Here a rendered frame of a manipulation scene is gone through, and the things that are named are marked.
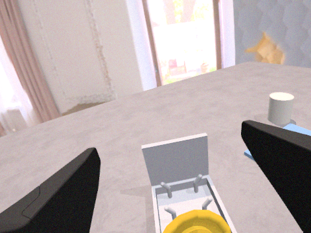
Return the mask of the grey dish rack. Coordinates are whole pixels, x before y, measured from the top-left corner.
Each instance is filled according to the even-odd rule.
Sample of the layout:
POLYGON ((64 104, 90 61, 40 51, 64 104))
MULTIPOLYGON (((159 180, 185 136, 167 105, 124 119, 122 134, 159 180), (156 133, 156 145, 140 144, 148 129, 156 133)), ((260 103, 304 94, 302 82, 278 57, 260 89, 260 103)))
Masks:
POLYGON ((207 134, 142 145, 150 176, 156 233, 178 215, 210 210, 236 233, 220 195, 209 177, 207 134))

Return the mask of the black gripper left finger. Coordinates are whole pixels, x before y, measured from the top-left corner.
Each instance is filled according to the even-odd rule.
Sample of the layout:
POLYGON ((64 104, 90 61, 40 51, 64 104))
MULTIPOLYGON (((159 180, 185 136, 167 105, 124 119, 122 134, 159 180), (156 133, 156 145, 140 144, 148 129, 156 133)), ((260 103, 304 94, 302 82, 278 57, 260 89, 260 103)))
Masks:
POLYGON ((100 158, 88 148, 0 213, 0 233, 89 233, 100 158))

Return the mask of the yellow plate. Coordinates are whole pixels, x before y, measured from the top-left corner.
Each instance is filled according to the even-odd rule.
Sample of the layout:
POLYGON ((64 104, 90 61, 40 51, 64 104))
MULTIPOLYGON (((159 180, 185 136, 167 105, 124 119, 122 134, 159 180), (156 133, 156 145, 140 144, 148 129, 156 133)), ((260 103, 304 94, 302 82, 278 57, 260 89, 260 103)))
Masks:
POLYGON ((174 218, 163 233, 231 233, 231 229, 223 217, 210 210, 190 210, 174 218))

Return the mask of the white cylinder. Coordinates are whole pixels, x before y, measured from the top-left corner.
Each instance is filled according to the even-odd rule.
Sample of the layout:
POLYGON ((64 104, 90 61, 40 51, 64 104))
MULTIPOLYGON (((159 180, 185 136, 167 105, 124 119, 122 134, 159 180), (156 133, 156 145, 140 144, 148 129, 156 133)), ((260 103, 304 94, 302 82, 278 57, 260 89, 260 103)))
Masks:
POLYGON ((287 124, 290 122, 294 96, 288 93, 272 93, 269 97, 267 119, 274 124, 287 124))

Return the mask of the light blue flat mat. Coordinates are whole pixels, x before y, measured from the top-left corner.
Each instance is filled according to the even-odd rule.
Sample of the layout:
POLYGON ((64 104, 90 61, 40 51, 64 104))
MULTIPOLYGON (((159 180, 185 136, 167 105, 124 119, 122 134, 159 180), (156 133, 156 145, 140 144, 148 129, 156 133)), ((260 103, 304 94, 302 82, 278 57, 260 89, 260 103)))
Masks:
MULTIPOLYGON (((283 129, 289 129, 289 130, 293 130, 293 131, 301 133, 301 134, 311 135, 310 130, 304 129, 303 127, 300 128, 300 127, 296 126, 295 124, 288 124, 283 129)), ((251 156, 251 153, 249 152, 249 150, 244 151, 244 155, 248 156, 251 160, 254 160, 254 158, 251 156)))

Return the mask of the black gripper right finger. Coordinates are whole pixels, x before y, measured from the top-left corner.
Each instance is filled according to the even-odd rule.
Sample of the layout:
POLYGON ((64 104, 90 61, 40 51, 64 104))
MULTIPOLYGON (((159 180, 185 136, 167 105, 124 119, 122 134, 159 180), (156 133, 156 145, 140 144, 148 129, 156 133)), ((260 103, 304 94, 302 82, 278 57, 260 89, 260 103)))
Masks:
POLYGON ((248 120, 241 138, 303 233, 311 233, 311 135, 248 120))

